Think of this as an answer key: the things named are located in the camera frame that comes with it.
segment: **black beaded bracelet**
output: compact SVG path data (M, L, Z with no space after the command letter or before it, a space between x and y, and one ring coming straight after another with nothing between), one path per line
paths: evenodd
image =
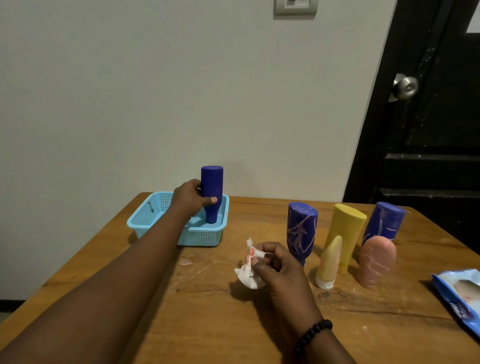
M315 337L316 334L318 334L322 330L331 330L332 327L333 324L330 320L322 320L317 322L306 333L304 333L300 340L297 342L297 345L295 345L295 348L293 348L293 356L295 356L296 358L300 358L303 354L303 349L305 348L305 346L310 344L310 341Z

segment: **door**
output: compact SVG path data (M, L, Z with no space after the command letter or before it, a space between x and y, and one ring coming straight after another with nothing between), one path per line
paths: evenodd
M378 201L480 253L479 0L397 1L344 194Z

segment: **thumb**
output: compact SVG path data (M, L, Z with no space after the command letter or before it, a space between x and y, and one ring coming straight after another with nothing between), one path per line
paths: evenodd
M211 206L211 205L216 204L217 201L218 201L218 198L216 198L216 197L204 197L203 202L202 202L202 206L203 207Z
M257 258L252 259L252 269L267 286L270 286L276 278L275 274L277 274L277 272L275 272L271 266Z

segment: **white cap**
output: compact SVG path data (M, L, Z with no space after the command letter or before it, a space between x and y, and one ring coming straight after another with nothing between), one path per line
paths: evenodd
M317 276L315 276L315 283L317 284L318 287L320 287L322 290L330 290L333 287L333 282L335 282L335 279L331 282L325 282L324 280L318 279Z

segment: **basket rim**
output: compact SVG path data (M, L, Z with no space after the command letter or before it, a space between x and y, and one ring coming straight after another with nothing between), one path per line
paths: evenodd
M132 224L132 220L133 218L135 217L135 215L146 205L148 204L148 201L150 200L150 198L156 194L169 194L169 195L173 195L173 192L172 191L158 191L158 192L153 192L151 194L148 195L148 197L140 204L140 206L137 207L137 209L134 211L134 213L128 218L127 220L127 226L130 228L130 229L150 229L152 226L148 226L148 225L137 225L137 224ZM226 194L222 194L222 197L225 199L225 208L224 208L224 211L223 211L223 222L220 226L216 227L216 228L195 228L195 227L184 227L183 229L185 231L192 231L192 232L195 232L195 231L199 231L199 232L219 232L219 231L222 231L226 226L227 226L227 220L228 220L228 208L229 208L229 205L230 205L230 197Z

